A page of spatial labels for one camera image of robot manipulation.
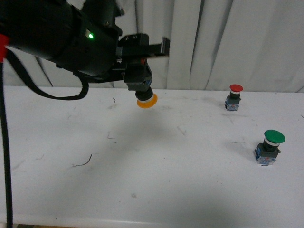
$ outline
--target curtain fold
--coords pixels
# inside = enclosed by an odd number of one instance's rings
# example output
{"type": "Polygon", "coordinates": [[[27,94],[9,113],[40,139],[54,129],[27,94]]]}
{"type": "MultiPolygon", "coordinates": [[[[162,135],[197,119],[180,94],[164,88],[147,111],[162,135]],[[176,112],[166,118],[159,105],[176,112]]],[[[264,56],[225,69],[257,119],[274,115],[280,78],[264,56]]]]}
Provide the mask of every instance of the curtain fold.
{"type": "MultiPolygon", "coordinates": [[[[82,8],[84,0],[68,0],[82,8]]],[[[304,92],[304,0],[133,0],[116,18],[123,35],[171,39],[170,57],[149,59],[152,88],[304,92]]],[[[17,51],[39,86],[49,86],[34,58],[17,51]]],[[[80,86],[43,60],[55,86],[80,86]]],[[[8,65],[6,85],[22,85],[8,65]]],[[[124,82],[92,84],[126,88],[124,82]]]]}

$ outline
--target green push button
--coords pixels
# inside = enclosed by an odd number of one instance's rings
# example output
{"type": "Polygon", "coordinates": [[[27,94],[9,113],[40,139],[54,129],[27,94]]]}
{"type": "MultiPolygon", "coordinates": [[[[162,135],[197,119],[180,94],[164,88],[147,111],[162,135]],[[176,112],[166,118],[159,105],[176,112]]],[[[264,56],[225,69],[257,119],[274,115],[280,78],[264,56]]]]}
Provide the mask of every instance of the green push button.
{"type": "Polygon", "coordinates": [[[285,136],[276,130],[267,130],[264,133],[266,139],[272,143],[283,143],[285,142],[285,136]]]}

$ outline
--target table surface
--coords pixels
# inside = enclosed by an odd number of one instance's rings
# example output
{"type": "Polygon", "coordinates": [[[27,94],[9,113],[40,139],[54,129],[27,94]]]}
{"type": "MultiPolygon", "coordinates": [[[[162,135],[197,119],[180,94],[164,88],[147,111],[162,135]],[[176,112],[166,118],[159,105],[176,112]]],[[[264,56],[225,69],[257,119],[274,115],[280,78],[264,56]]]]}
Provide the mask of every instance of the table surface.
{"type": "Polygon", "coordinates": [[[82,100],[56,101],[5,87],[14,222],[304,227],[304,94],[242,92],[238,111],[229,112],[227,91],[155,91],[158,103],[144,110],[126,89],[90,89],[82,100]],[[254,149],[268,129],[286,142],[277,161],[262,166],[254,149]]]}

